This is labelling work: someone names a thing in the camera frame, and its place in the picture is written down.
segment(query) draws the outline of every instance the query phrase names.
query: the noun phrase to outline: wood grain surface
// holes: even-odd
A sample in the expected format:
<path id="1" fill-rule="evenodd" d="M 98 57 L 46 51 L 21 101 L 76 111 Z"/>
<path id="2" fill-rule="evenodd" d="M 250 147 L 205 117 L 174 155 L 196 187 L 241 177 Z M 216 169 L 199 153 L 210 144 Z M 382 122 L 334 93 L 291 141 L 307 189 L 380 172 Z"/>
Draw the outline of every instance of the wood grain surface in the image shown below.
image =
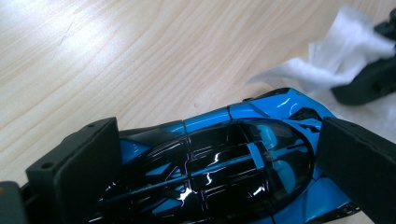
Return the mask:
<path id="1" fill-rule="evenodd" d="M 0 1 L 0 181 L 23 185 L 31 163 L 92 121 L 151 126 L 271 90 L 246 81 L 291 57 L 307 58 L 308 43 L 323 38 L 345 3 L 375 22 L 396 6 Z"/>

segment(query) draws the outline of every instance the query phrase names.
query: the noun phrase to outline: black plastic part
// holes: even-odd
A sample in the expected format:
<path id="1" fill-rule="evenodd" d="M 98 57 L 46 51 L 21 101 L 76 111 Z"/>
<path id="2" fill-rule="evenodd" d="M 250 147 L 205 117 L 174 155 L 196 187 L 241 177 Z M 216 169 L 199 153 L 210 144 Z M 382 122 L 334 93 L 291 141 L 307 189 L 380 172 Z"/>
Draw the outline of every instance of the black plastic part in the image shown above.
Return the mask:
<path id="1" fill-rule="evenodd" d="M 396 9 L 389 21 L 379 23 L 375 31 L 396 40 Z M 344 105 L 363 105 L 396 91 L 396 56 L 368 64 L 348 85 L 332 88 L 335 99 Z"/>
<path id="2" fill-rule="evenodd" d="M 311 108 L 301 108 L 299 111 L 295 112 L 290 116 L 289 119 L 303 120 L 303 119 L 317 119 L 321 120 L 320 115 Z"/>
<path id="3" fill-rule="evenodd" d="M 308 222 L 308 224 L 321 224 L 330 222 L 339 218 L 352 216 L 360 211 L 359 207 L 354 203 L 347 203 L 343 206 L 327 213 L 321 217 L 315 218 L 315 220 Z"/>
<path id="4" fill-rule="evenodd" d="M 94 211 L 120 162 L 117 120 L 102 119 L 67 136 L 26 173 L 36 201 L 51 209 L 53 220 L 81 223 Z"/>
<path id="5" fill-rule="evenodd" d="M 375 223 L 396 223 L 396 145 L 341 119 L 323 121 L 320 169 Z"/>
<path id="6" fill-rule="evenodd" d="M 269 97 L 269 96 L 275 96 L 275 95 L 281 95 L 281 94 L 286 94 L 288 93 L 290 90 L 289 87 L 285 87 L 285 88 L 279 88 L 273 91 L 268 91 L 267 93 L 260 95 L 258 97 L 254 97 L 253 99 L 261 99 L 261 98 L 265 98 L 265 97 Z"/>
<path id="7" fill-rule="evenodd" d="M 11 181 L 0 182 L 0 223 L 27 224 L 20 187 Z"/>

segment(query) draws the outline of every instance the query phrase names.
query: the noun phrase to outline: blue stripe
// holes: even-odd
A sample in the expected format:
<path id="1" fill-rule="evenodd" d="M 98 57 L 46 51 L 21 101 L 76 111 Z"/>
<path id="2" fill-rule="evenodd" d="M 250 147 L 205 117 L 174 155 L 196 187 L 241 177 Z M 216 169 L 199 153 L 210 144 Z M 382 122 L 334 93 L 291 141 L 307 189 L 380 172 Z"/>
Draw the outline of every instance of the blue stripe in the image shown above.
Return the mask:
<path id="1" fill-rule="evenodd" d="M 264 168 L 264 161 L 262 160 L 262 155 L 260 154 L 259 149 L 256 147 L 256 144 L 249 143 L 247 144 L 247 147 L 250 150 L 250 154 L 253 158 L 254 164 L 256 164 L 256 168 L 258 170 Z"/>

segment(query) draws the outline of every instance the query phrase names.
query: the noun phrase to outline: blue toy car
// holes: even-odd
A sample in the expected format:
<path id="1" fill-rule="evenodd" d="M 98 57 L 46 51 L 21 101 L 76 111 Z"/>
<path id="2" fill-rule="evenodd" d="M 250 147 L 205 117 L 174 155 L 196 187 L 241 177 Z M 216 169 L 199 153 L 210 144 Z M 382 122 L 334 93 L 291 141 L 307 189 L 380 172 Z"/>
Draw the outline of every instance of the blue toy car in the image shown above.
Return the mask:
<path id="1" fill-rule="evenodd" d="M 359 211 L 316 165 L 334 117 L 279 89 L 191 119 L 120 132 L 121 169 L 90 223 L 308 223 Z"/>

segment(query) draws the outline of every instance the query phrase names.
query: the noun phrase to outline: car windshield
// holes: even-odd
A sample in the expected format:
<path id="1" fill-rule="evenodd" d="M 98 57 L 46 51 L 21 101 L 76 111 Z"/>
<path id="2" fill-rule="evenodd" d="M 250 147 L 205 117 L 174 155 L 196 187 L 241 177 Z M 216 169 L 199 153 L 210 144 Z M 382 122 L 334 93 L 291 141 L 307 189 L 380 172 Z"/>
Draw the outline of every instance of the car windshield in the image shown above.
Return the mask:
<path id="1" fill-rule="evenodd" d="M 261 153 L 273 203 L 309 182 L 313 153 L 300 133 L 271 119 L 245 120 L 241 127 Z"/>

